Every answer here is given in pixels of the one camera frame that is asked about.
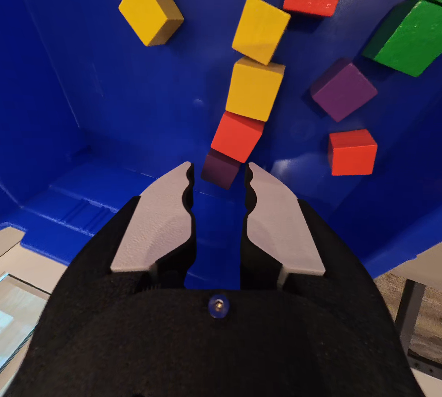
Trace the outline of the purple wooden cube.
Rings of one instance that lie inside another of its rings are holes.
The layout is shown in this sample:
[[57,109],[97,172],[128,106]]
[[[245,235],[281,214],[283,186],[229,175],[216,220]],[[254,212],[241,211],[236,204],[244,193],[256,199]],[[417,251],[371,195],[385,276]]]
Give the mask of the purple wooden cube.
[[210,148],[204,161],[201,179],[229,190],[241,167],[241,162]]
[[342,121],[378,94],[349,58],[334,62],[312,83],[309,91],[312,99],[335,122]]

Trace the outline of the grey metal table leg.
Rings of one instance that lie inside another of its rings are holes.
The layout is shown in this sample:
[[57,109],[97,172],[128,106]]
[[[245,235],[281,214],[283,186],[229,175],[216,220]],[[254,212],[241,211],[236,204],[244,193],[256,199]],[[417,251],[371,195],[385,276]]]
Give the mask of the grey metal table leg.
[[395,327],[398,331],[409,366],[430,377],[441,380],[442,365],[410,349],[425,291],[426,285],[406,279],[395,317]]

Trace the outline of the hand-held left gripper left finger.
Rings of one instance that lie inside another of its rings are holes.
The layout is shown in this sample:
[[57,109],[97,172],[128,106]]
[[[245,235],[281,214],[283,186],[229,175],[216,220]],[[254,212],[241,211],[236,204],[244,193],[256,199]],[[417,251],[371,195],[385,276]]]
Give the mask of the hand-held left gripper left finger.
[[113,273],[147,273],[154,284],[184,287],[197,255],[192,212],[195,168],[183,162],[140,195],[113,258]]

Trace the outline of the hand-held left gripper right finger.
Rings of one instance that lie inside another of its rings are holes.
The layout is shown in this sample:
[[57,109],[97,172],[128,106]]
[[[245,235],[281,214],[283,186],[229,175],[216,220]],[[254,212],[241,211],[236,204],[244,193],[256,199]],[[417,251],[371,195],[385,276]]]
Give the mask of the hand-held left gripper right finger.
[[240,288],[284,288],[290,276],[321,278],[325,267],[299,200],[279,179],[246,165]]

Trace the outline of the yellow wooden cube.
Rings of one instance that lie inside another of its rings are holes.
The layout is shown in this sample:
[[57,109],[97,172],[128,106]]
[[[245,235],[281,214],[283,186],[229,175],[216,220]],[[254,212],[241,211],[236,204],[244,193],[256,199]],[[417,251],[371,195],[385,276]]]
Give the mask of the yellow wooden cube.
[[119,11],[145,46],[166,44],[184,22],[174,0],[121,0]]
[[246,0],[232,49],[267,66],[289,24],[291,15],[263,0]]
[[267,122],[277,97],[285,65],[263,65],[242,57],[233,67],[225,110]]

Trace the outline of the blue plastic bin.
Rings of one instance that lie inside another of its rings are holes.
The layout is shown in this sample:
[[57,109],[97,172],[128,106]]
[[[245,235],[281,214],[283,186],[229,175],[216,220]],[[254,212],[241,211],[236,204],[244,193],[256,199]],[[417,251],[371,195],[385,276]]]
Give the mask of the blue plastic bin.
[[[174,0],[184,22],[145,46],[121,0],[1,0],[1,215],[25,229],[24,246],[69,264],[141,183],[190,161],[198,256],[186,286],[239,287],[244,169],[228,191],[200,174],[241,57],[231,45],[245,1]],[[373,278],[441,243],[441,58],[414,78],[360,54],[402,1],[291,17],[273,57],[285,75],[250,157]],[[335,122],[309,89],[340,58],[378,94]],[[373,173],[333,176],[329,134],[359,129],[378,144]]]

